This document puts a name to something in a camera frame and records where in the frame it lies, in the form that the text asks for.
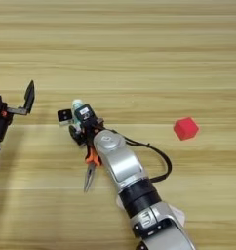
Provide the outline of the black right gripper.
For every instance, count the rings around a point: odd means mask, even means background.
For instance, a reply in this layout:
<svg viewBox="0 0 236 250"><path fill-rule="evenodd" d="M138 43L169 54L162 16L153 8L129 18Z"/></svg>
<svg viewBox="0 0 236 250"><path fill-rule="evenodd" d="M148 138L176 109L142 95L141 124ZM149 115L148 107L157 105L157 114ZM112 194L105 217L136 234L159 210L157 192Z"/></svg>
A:
<svg viewBox="0 0 236 250"><path fill-rule="evenodd" d="M79 146L91 144L95 135L103 129L103 122L104 120L102 118L82 121L80 125L81 132L78 132L73 125L70 125L69 134Z"/></svg>

